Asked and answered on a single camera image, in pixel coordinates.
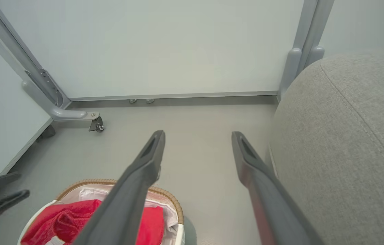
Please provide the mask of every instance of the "stitching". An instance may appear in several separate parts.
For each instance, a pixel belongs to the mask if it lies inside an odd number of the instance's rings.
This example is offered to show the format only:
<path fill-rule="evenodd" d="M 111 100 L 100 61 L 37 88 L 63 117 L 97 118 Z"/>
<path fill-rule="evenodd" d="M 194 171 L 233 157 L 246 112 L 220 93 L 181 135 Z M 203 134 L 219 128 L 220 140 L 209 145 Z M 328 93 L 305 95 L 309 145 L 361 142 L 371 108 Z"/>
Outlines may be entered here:
<path fill-rule="evenodd" d="M 357 122 L 360 124 L 360 126 L 362 127 L 363 131 L 369 136 L 369 138 L 371 139 L 371 141 L 374 143 L 374 145 L 377 147 L 377 150 L 380 152 L 381 156 L 383 157 L 384 159 L 384 153 L 382 151 L 382 149 L 378 146 L 378 144 L 375 142 L 375 140 L 371 137 L 371 134 L 368 132 L 368 130 L 366 130 L 366 127 L 361 123 L 359 119 L 361 119 L 363 121 L 364 124 L 366 124 L 366 126 L 369 128 L 369 125 L 366 123 L 366 121 L 362 118 L 362 116 L 359 114 L 359 112 L 357 112 L 355 110 L 355 108 L 352 106 L 352 104 L 345 98 L 345 96 L 343 96 L 343 94 L 340 92 L 340 90 L 337 89 L 337 87 L 332 83 L 331 79 L 328 77 L 327 73 L 324 71 L 324 69 L 322 68 L 322 65 L 319 64 L 319 67 L 321 68 L 322 70 L 322 73 L 324 74 L 324 76 L 328 79 L 329 83 L 327 83 L 329 85 L 329 87 L 331 88 L 334 88 L 339 94 L 340 96 L 338 96 L 340 98 L 340 100 L 343 102 L 343 104 L 345 105 L 345 107 L 349 110 L 349 112 L 351 113 L 352 116 L 354 116 L 355 118 L 357 118 Z M 384 145 L 381 143 L 381 141 L 377 138 L 377 136 L 375 135 L 375 133 L 373 132 L 372 129 L 369 128 L 369 131 L 374 135 L 375 139 L 380 143 L 380 145 L 382 146 L 382 148 L 384 149 Z"/>

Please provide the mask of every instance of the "gray stand foot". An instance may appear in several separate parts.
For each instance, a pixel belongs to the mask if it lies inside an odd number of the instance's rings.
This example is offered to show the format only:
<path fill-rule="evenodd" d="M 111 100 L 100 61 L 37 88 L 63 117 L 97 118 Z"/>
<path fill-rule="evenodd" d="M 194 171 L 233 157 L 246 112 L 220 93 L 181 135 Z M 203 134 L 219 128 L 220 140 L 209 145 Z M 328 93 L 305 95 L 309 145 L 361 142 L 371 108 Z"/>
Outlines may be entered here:
<path fill-rule="evenodd" d="M 105 125 L 103 124 L 103 119 L 100 116 L 92 120 L 91 126 L 89 127 L 89 132 L 91 131 L 103 132 L 104 130 L 105 130 Z"/>
<path fill-rule="evenodd" d="M 55 135 L 55 130 L 54 130 L 54 127 L 49 125 L 45 130 L 44 132 L 41 133 L 41 135 L 39 135 L 39 137 L 36 139 L 36 142 L 39 142 L 40 140 L 42 140 L 43 138 L 51 138 Z"/>

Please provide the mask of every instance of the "fabric seam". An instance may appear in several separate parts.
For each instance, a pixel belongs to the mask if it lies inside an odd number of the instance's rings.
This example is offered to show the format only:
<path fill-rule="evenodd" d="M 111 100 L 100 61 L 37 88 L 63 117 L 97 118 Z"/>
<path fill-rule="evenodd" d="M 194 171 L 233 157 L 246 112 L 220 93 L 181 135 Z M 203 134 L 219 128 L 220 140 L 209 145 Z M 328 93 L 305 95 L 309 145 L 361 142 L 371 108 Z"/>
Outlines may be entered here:
<path fill-rule="evenodd" d="M 328 79 L 329 81 L 329 86 L 332 86 L 334 87 L 334 89 L 340 94 L 339 98 L 343 101 L 343 104 L 345 105 L 345 107 L 350 111 L 351 115 L 356 117 L 356 118 L 360 118 L 364 124 L 366 124 L 366 127 L 369 129 L 369 131 L 372 133 L 372 135 L 375 137 L 375 139 L 379 142 L 379 145 L 381 146 L 382 149 L 384 149 L 384 145 L 382 144 L 382 142 L 378 139 L 378 136 L 374 133 L 374 131 L 371 129 L 371 127 L 369 126 L 369 124 L 366 123 L 365 119 L 360 115 L 360 113 L 354 108 L 354 106 L 348 101 L 348 99 L 345 98 L 345 96 L 342 94 L 342 92 L 335 86 L 335 84 L 333 84 L 333 82 L 331 81 L 331 79 L 328 77 L 327 73 L 324 71 L 323 67 L 321 64 L 319 64 L 319 67 L 321 68 L 321 71 L 322 73 L 324 74 L 324 76 Z M 378 144 L 374 141 L 374 139 L 371 137 L 371 135 L 369 134 L 368 130 L 366 129 L 366 127 L 359 121 L 357 120 L 358 123 L 360 124 L 360 126 L 362 127 L 362 129 L 364 130 L 364 132 L 369 136 L 369 138 L 371 139 L 371 141 L 374 143 L 374 145 L 377 147 L 377 150 L 380 152 L 381 156 L 383 157 L 384 159 L 384 153 L 383 153 L 383 150 L 381 150 L 381 148 L 378 146 Z"/>

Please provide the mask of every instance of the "gray fabric ottoman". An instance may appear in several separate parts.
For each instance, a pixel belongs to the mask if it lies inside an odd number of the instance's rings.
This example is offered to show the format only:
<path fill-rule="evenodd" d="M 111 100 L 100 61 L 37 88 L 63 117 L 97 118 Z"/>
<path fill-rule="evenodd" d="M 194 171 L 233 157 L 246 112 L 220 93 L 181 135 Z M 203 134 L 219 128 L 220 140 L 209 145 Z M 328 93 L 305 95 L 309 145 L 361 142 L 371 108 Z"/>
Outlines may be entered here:
<path fill-rule="evenodd" d="M 384 245 L 384 50 L 305 69 L 275 113 L 278 178 L 328 245 Z"/>

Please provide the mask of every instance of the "caster wheel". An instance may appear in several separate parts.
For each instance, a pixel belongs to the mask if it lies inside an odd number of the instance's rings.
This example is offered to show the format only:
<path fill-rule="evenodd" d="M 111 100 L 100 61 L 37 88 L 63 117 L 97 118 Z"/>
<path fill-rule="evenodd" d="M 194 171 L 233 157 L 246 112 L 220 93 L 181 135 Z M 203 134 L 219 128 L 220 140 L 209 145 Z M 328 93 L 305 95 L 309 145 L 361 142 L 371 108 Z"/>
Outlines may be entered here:
<path fill-rule="evenodd" d="M 104 127 L 104 125 L 97 125 L 97 127 L 95 128 L 95 130 L 97 131 L 97 132 L 103 132 L 104 130 L 105 130 L 105 127 Z"/>

